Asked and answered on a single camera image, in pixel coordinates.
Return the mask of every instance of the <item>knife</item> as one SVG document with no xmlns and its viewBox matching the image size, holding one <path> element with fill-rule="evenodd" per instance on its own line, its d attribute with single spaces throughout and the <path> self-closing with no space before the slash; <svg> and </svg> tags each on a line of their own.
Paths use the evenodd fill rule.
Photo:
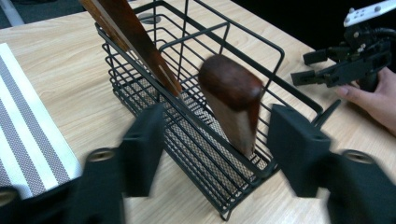
<svg viewBox="0 0 396 224">
<path fill-rule="evenodd" d="M 245 67 L 222 56 L 204 61 L 198 83 L 231 145 L 246 157 L 254 151 L 262 81 Z"/>
<path fill-rule="evenodd" d="M 165 88 L 181 98 L 181 85 L 126 0 L 79 0 L 123 50 L 131 49 Z"/>
</svg>

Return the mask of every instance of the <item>kitchen knife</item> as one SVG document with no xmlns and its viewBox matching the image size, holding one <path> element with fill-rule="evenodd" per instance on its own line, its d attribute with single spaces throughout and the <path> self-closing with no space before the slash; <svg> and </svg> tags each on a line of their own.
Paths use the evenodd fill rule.
<svg viewBox="0 0 396 224">
<path fill-rule="evenodd" d="M 180 83 L 126 0 L 80 0 L 80 3 L 123 50 L 131 49 L 167 90 L 180 97 Z"/>
</svg>

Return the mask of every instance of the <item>black wire basket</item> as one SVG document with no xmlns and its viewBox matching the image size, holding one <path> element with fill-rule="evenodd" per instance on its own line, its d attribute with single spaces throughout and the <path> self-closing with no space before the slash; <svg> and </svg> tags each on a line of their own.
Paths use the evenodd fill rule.
<svg viewBox="0 0 396 224">
<path fill-rule="evenodd" d="M 147 106 L 164 105 L 165 151 L 219 211 L 221 218 L 228 220 L 239 203 L 278 171 L 265 146 L 271 104 L 304 111 L 308 108 L 311 112 L 304 115 L 313 123 L 320 119 L 322 107 L 276 75 L 284 58 L 280 47 L 213 7 L 198 0 L 186 0 L 185 7 L 177 9 L 164 1 L 154 1 L 135 8 L 134 12 L 180 82 L 184 102 L 168 92 L 133 52 L 121 50 L 96 24 L 105 40 L 103 49 L 107 53 L 113 91 L 135 116 Z M 260 46 L 251 47 L 250 41 L 260 42 Z M 259 52 L 256 58 L 245 53 L 253 50 Z M 249 158 L 229 143 L 200 91 L 199 67 L 214 54 L 224 54 L 241 63 L 266 83 L 262 87 L 255 151 Z"/>
</svg>

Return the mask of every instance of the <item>gray striped mat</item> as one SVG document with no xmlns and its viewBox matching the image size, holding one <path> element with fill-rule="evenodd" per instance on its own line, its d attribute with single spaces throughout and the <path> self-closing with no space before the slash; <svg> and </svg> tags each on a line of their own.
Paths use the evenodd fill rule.
<svg viewBox="0 0 396 224">
<path fill-rule="evenodd" d="M 78 160 L 7 44 L 0 75 L 0 186 L 29 198 L 78 177 Z"/>
</svg>

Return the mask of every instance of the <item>light wood surface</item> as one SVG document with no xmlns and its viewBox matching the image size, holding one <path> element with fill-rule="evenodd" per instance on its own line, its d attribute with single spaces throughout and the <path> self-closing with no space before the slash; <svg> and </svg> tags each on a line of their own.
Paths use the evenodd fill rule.
<svg viewBox="0 0 396 224">
<path fill-rule="evenodd" d="M 137 0 L 131 5 L 137 7 L 147 2 Z M 184 1 L 168 2 L 183 9 Z M 286 58 L 278 74 L 288 82 L 291 83 L 291 72 L 308 69 L 302 55 L 312 49 L 305 44 L 231 1 L 205 2 L 285 50 Z M 93 149 L 116 147 L 134 120 L 112 93 L 106 54 L 101 48 L 103 39 L 93 23 L 92 17 L 84 12 L 0 30 L 0 43 L 8 43 L 81 163 Z M 262 55 L 248 39 L 239 41 L 237 47 L 251 50 L 252 55 Z M 336 99 L 333 90 L 324 85 L 303 86 L 299 90 L 324 108 Z M 333 138 L 334 152 L 352 148 L 369 153 L 396 180 L 396 138 L 362 110 L 343 102 L 322 130 Z M 325 190 L 321 199 L 296 198 L 279 172 L 242 201 L 228 223 L 328 223 L 325 198 Z M 152 197 L 126 199 L 125 204 L 128 223 L 222 222 L 217 210 L 166 153 Z"/>
</svg>

